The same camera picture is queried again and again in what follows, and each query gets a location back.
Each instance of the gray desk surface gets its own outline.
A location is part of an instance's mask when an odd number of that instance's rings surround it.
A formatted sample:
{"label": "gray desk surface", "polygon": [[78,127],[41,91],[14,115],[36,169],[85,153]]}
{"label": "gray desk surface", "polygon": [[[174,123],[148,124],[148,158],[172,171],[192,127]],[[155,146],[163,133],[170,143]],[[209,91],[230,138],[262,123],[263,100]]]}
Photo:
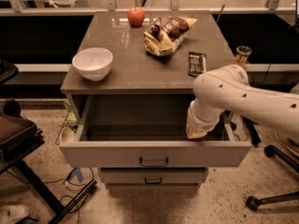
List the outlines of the gray desk surface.
{"label": "gray desk surface", "polygon": [[[143,39],[143,33],[160,16],[198,20],[177,51],[163,58],[148,54]],[[189,51],[207,55],[207,70],[236,63],[216,22],[202,11],[148,11],[143,25],[138,28],[129,25],[126,12],[97,12],[78,51],[93,47],[112,52],[114,58],[108,76],[101,81],[89,81],[71,66],[61,87],[62,93],[189,93],[194,81],[194,77],[188,75]]]}

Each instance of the drawer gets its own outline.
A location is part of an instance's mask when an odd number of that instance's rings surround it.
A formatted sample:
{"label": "drawer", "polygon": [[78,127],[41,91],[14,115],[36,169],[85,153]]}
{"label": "drawer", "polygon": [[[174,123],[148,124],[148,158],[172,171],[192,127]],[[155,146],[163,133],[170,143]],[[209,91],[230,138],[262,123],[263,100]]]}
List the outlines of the drawer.
{"label": "drawer", "polygon": [[60,144],[74,167],[236,167],[251,147],[227,118],[207,136],[185,133],[189,94],[89,95],[75,142]]}
{"label": "drawer", "polygon": [[99,176],[106,186],[117,185],[193,185],[200,186],[206,181],[207,168],[101,168]]}

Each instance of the chip bag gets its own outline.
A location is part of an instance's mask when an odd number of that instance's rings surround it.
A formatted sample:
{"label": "chip bag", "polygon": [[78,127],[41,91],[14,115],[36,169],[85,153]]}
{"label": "chip bag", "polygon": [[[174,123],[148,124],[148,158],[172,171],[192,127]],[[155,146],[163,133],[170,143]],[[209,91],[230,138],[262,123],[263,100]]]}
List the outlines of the chip bag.
{"label": "chip bag", "polygon": [[197,19],[160,17],[144,33],[145,50],[155,56],[173,54]]}

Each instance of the bowl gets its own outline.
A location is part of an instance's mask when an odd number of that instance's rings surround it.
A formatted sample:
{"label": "bowl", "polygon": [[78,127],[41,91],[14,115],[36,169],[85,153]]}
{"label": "bowl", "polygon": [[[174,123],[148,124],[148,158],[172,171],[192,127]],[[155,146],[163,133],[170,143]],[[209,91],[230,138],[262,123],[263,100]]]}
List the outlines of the bowl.
{"label": "bowl", "polygon": [[91,48],[84,49],[73,58],[73,65],[83,77],[98,81],[111,70],[112,53],[107,49]]}

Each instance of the black bag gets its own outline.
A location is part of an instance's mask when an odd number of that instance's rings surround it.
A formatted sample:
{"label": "black bag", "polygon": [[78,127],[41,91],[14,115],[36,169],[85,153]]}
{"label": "black bag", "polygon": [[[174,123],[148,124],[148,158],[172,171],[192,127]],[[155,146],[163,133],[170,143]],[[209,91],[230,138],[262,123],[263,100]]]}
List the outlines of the black bag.
{"label": "black bag", "polygon": [[15,100],[0,104],[0,149],[9,154],[26,138],[35,135],[36,125],[21,117],[21,107]]}

